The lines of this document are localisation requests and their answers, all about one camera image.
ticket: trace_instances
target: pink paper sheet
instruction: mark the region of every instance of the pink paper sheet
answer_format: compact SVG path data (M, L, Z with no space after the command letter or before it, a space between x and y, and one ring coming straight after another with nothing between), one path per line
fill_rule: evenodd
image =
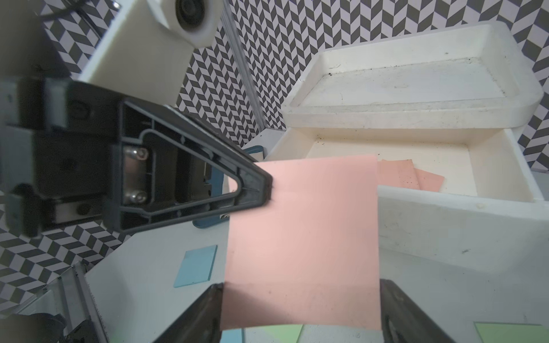
M421 190L428 190L431 192L440 191L442 183L444 182L444 176L433 174L425 170L416 168L417 182Z
M260 162L269 203L231 214L221 329L381 328L374 156Z
M379 161L378 179L382 185L419 189L412 160Z

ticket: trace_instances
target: metal screw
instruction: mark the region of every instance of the metal screw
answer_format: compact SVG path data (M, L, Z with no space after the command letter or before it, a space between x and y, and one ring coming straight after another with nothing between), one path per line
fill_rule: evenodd
M146 148L124 147L124 153L129 157L139 161L144 161L149 158L149 151Z
M143 190L134 190L129 194L129 198L134 204L143 204L147 201L147 192Z

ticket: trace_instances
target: light blue square tile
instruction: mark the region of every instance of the light blue square tile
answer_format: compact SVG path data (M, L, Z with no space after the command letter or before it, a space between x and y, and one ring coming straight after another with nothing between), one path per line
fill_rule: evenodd
M216 251L217 245L186 251L173 287L209 281Z
M219 343L244 343L243 329L223 331Z

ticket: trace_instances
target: green card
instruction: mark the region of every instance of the green card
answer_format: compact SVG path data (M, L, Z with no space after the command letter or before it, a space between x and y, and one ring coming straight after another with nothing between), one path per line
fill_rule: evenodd
M303 325L271 325L260 327L266 333L276 338L277 343L296 343Z
M549 330L537 324L475 323L483 343L548 343Z

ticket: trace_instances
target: geometric patterned wall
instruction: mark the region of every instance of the geometric patterned wall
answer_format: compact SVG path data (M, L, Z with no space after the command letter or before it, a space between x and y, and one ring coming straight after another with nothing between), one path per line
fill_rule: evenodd
M509 26L545 97L519 144L531 167L549 168L549 0L232 0L231 10L267 125L320 50L484 20Z
M64 8L61 0L29 0L29 5L39 14ZM103 32L117 14L109 0L91 0L83 9ZM98 37L75 13L44 23L44 28L72 77L78 78L95 51ZM221 25L215 38L211 48L194 52L176 107L198 114L219 134L243 145L259 128ZM0 311L25 301L79 260L98 263L130 238L106 230L100 222L90 222L49 231L41 239L31 240L10 233L3 214L0 192Z
M240 146L259 133L221 23L212 46L194 51L176 108L198 114Z

